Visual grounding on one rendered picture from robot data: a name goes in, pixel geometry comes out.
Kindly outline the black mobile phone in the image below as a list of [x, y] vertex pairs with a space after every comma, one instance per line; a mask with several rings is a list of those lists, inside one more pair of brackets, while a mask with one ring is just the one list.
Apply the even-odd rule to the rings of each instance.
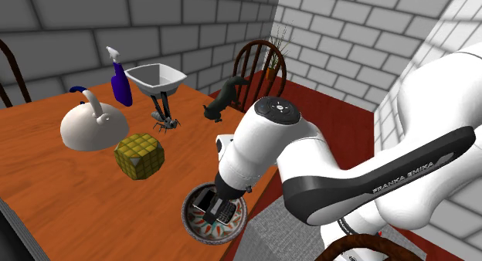
[[215, 221], [228, 225], [236, 212], [236, 205], [222, 200], [212, 189], [204, 188], [193, 202], [193, 206], [204, 212], [203, 219], [210, 225]]

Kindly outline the patterned round bowl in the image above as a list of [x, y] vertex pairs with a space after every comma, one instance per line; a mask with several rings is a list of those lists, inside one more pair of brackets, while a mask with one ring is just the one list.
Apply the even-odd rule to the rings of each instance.
[[220, 245], [234, 240], [247, 223], [245, 199], [239, 198], [231, 201], [236, 208], [227, 225], [218, 220], [210, 225], [203, 219], [204, 212], [194, 206], [195, 199], [201, 195], [204, 189], [216, 192], [214, 183], [207, 182], [192, 189], [183, 202], [182, 223], [185, 230], [192, 238], [207, 245]]

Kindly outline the black cat figure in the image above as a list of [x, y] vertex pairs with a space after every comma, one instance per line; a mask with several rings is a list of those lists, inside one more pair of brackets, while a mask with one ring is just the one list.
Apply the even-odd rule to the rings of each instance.
[[204, 116], [207, 119], [214, 120], [216, 123], [222, 121], [221, 112], [225, 110], [232, 102], [239, 105], [237, 95], [237, 86], [247, 85], [249, 80], [241, 76], [234, 76], [228, 79], [219, 91], [218, 96], [208, 105], [204, 105]]

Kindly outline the grey insect figure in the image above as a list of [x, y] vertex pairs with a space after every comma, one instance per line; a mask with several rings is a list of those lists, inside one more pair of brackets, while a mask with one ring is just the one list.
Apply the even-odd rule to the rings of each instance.
[[155, 106], [155, 111], [151, 113], [151, 116], [156, 120], [156, 124], [154, 125], [154, 128], [156, 128], [156, 126], [159, 125], [160, 131], [162, 128], [164, 128], [165, 132], [167, 132], [167, 130], [175, 129], [177, 126], [180, 126], [181, 123], [179, 120], [173, 119], [171, 117], [171, 111], [168, 105], [167, 93], [160, 92], [160, 96], [162, 100], [163, 109], [161, 109], [158, 103], [157, 97], [155, 95], [151, 95], [151, 99]]

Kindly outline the yellow puzzle cube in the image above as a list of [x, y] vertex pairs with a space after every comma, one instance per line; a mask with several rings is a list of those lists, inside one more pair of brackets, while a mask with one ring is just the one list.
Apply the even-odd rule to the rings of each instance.
[[133, 134], [118, 143], [114, 157], [132, 180], [144, 180], [157, 172], [165, 162], [165, 150], [150, 134]]

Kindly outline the potted green plant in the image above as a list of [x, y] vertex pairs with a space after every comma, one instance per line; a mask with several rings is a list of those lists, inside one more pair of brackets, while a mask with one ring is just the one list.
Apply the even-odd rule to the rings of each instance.
[[286, 54], [289, 53], [289, 49], [287, 48], [290, 45], [290, 40], [287, 40], [287, 30], [288, 28], [284, 26], [282, 29], [278, 26], [277, 32], [275, 36], [271, 36], [268, 39], [268, 42], [275, 46], [282, 58], [280, 58], [275, 51], [268, 62], [266, 78], [268, 79], [270, 76], [274, 76], [274, 72], [277, 66], [280, 66], [280, 70], [283, 70], [283, 67], [280, 65], [280, 61], [285, 57]]

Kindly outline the white square bowl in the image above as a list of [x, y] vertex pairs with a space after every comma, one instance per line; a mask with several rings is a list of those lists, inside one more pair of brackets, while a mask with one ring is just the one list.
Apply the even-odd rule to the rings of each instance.
[[161, 63], [137, 66], [126, 69], [124, 73], [143, 94], [157, 99], [161, 98], [161, 93], [167, 96], [174, 94], [187, 78], [183, 72]]

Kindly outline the dark wooden chair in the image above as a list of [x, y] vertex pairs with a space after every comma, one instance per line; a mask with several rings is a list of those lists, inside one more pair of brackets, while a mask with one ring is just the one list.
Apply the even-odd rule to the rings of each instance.
[[268, 62], [273, 51], [282, 58], [278, 49], [266, 40], [254, 40], [247, 43], [237, 54], [234, 61], [233, 76], [249, 80], [245, 86], [237, 87], [240, 104], [231, 106], [245, 112], [256, 100], [265, 96], [280, 97], [287, 81], [287, 69], [284, 58], [280, 61], [283, 70], [277, 66], [274, 76], [266, 78]]
[[[15, 80], [19, 86], [19, 89], [21, 91], [21, 94], [24, 98], [24, 101], [26, 103], [30, 103], [32, 101], [29, 91], [27, 89], [27, 86], [25, 84], [25, 81], [23, 79], [21, 70], [19, 68], [18, 63], [16, 62], [16, 58], [10, 48], [0, 39], [0, 50], [2, 53], [5, 55], [6, 59], [8, 60], [8, 64], [10, 66], [10, 69], [12, 71], [12, 74], [15, 77]], [[4, 105], [9, 108], [12, 107], [12, 102], [8, 97], [8, 94], [5, 92], [5, 89], [3, 85], [0, 84], [0, 98], [2, 99], [2, 102]]]
[[315, 261], [334, 261], [343, 252], [355, 248], [366, 248], [387, 255], [383, 261], [423, 261], [415, 253], [391, 240], [369, 234], [348, 235], [335, 240]]

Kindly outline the blue spray bottle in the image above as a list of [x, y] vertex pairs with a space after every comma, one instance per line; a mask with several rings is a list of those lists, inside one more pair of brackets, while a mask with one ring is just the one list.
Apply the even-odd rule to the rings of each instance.
[[130, 107], [133, 104], [131, 88], [119, 59], [120, 53], [109, 46], [107, 46], [106, 49], [112, 59], [115, 72], [110, 81], [114, 97], [119, 103]]

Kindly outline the orange wooden table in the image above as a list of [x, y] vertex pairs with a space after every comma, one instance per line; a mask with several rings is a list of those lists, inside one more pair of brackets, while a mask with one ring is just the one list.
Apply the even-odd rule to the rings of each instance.
[[168, 99], [180, 126], [161, 132], [151, 100], [133, 89], [122, 107], [132, 134], [161, 142], [165, 162], [134, 181], [114, 151], [67, 148], [59, 126], [82, 99], [65, 93], [0, 110], [0, 199], [23, 221], [51, 261], [220, 261], [226, 245], [195, 241], [182, 224], [182, 203], [216, 176], [216, 137], [231, 134], [243, 114], [227, 109], [222, 122], [205, 119], [210, 98], [181, 85]]

